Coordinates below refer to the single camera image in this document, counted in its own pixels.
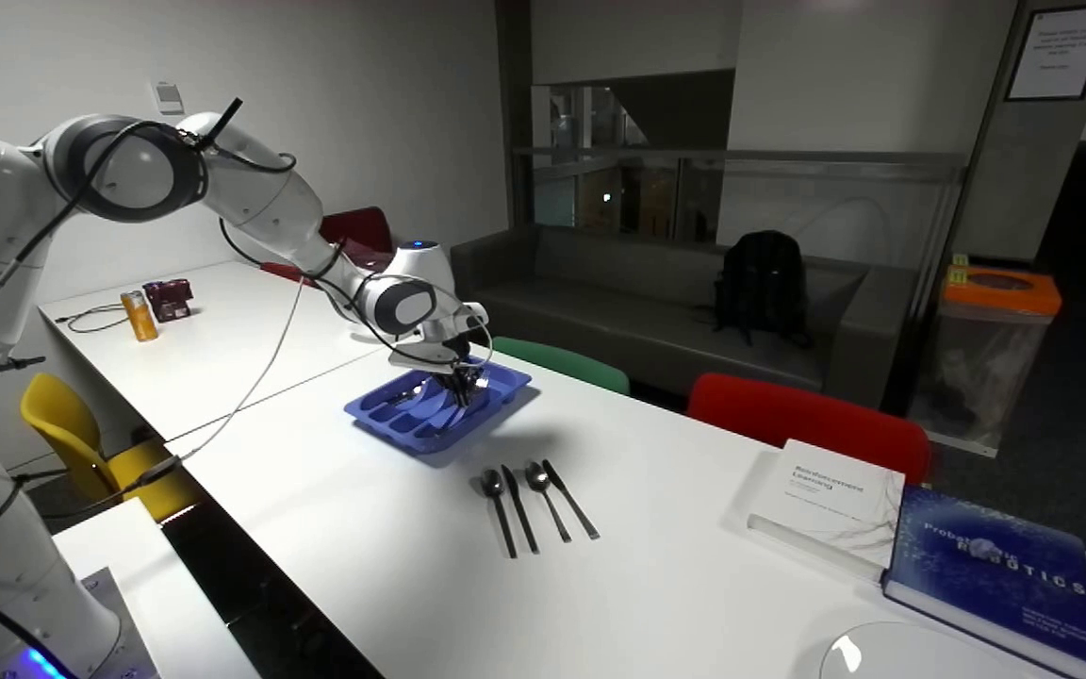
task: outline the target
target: blue plate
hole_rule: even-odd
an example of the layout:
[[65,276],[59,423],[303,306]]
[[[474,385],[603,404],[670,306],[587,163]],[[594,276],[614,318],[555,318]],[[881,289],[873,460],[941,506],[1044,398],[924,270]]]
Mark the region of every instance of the blue plate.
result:
[[501,414],[528,385],[528,374],[488,362],[467,397],[456,397],[437,374],[410,370],[348,404],[354,423],[410,455],[433,455],[465,442],[474,424]]

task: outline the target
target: robotic arm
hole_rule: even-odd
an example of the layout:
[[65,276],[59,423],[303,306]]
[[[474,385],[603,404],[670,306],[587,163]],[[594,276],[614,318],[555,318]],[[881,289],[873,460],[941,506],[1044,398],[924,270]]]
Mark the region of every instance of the robotic arm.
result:
[[[0,143],[0,374],[19,365],[19,343],[50,232],[75,212],[112,221],[152,221],[187,203],[207,203],[222,221],[270,251],[280,270],[322,286],[332,306],[363,320],[397,357],[465,378],[467,336],[488,326],[474,300],[433,289],[425,279],[373,276],[323,242],[322,198],[286,155],[269,150],[227,113],[182,123],[133,116],[75,116],[34,148]],[[43,628],[75,673],[92,673],[118,638],[59,561],[27,499],[2,500],[0,468],[0,609]],[[0,628],[0,673],[34,673],[36,649]]]

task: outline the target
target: white paper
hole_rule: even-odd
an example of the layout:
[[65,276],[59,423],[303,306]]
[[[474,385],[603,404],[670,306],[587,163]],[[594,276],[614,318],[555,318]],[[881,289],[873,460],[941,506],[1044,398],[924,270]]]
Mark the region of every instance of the white paper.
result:
[[1032,13],[1012,97],[1081,97],[1081,90],[1086,8]]
[[785,533],[865,568],[888,564],[906,473],[818,445],[789,442],[750,473],[725,524]]

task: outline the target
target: framed picture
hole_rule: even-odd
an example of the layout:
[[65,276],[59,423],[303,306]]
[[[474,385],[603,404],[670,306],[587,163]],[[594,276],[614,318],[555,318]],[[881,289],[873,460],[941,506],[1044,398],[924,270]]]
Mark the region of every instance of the framed picture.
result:
[[1007,101],[1080,97],[1086,97],[1086,8],[1032,12]]

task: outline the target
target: white tabletop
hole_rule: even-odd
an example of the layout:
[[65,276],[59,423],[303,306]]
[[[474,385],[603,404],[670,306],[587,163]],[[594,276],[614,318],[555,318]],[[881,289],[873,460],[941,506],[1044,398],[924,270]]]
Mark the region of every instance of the white tabletop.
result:
[[220,263],[186,276],[191,281],[197,318],[159,325],[159,339],[134,343],[133,325],[107,333],[73,333],[59,318],[92,306],[118,306],[122,289],[98,289],[43,306],[46,320],[164,437],[177,442],[229,414],[249,385],[269,365],[280,333],[295,309],[286,343],[244,404],[260,404],[307,378],[329,374],[377,343],[352,339],[352,325],[322,289],[303,289],[289,279],[251,263]]
[[112,574],[127,613],[163,679],[244,679],[257,673],[202,587],[182,564],[163,528],[139,500],[112,506],[55,535],[55,551],[92,575]]
[[[865,621],[937,634],[956,673],[1041,673],[877,594],[873,580],[719,528],[758,442],[612,397],[552,370],[537,397],[456,455],[423,465],[363,432],[344,404],[400,370],[352,362],[232,419],[187,468],[299,587],[397,679],[818,673]],[[544,555],[508,556],[474,490],[488,465],[552,460],[599,524],[563,499],[557,541],[525,490]]]

